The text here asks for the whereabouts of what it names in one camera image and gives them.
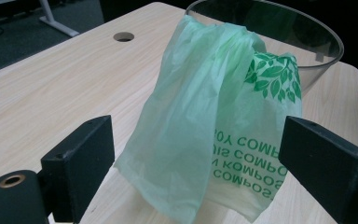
clear glass bowl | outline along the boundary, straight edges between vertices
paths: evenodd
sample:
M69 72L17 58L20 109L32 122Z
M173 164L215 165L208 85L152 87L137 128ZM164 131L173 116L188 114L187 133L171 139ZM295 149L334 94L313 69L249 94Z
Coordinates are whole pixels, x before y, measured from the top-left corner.
M206 25L229 22L245 26L266 43L267 52L296 56L302 94L344 54L339 36L296 9L263 0L199 0L186 15Z

light wood tabletop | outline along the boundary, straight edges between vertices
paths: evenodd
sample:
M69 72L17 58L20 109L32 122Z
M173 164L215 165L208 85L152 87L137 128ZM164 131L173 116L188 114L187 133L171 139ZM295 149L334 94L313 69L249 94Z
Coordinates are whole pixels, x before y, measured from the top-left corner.
M119 157L184 11L152 3L0 70L0 176L40 159L83 122L112 116ZM113 36L128 32L132 41ZM303 118L358 146L358 70L336 63L303 97ZM173 223L111 168L81 223ZM196 223L248 223L204 202ZM290 174L255 223L336 223Z

compostable bag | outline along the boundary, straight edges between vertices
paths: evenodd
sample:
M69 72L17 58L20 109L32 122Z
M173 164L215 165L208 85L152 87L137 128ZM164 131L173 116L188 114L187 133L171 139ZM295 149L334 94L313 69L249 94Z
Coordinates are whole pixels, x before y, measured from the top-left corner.
M275 140L282 134L283 120L277 119L281 119L285 109L292 108L287 107L287 99L292 96L289 92L293 88L287 87L287 81L276 76L278 71L273 73L273 78L281 79L281 87L272 78L258 78L261 76L257 73L258 67L265 68L262 64L268 62L268 66L275 67L270 61L259 62L255 57L257 53L260 59L269 57L269 54L261 53L265 51L264 42L242 26L230 23L206 26L187 15L178 23L164 51L156 87L115 162L120 173L160 213L179 223L192 223L208 191L208 199L233 208L252 220L272 200L275 191L271 186L268 186L271 193L266 201L260 196L261 190L255 192L247 188L247 182L242 181L239 185L233 178L226 177L225 174L248 175L242 170L244 165L237 171L237 165L229 167L234 170L227 170L224 163L232 158L244 164L250 160L245 155L258 151L227 147L228 136L228 141L245 137L271 144L276 147L274 156L279 150ZM294 78L294 74L287 76L287 80ZM276 99L284 102L286 107L276 111ZM219 146L228 152L218 153ZM236 158L235 149L242 152L241 159ZM263 153L261 151L258 158L264 158ZM265 161L266 164L271 162L269 169L279 170L281 167L277 159L269 155ZM266 181L274 178L273 186L281 183L275 175L264 175L263 168L253 169L257 170L256 179L259 176L268 178ZM214 174L216 170L220 170L221 177ZM262 181L261 178L261 182L254 183L264 188ZM253 212L244 212L242 208Z
M301 117L296 58L256 52L247 73L227 74L206 198L250 222L273 200L287 169L278 160L286 116Z

green leaf logo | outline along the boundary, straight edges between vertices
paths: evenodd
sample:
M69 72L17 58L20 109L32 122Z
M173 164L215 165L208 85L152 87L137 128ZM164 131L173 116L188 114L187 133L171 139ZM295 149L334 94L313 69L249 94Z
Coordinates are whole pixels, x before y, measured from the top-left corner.
M254 84L254 91L261 91L264 98L271 96L279 102L301 100L300 77L295 56L255 53L246 74L246 83Z

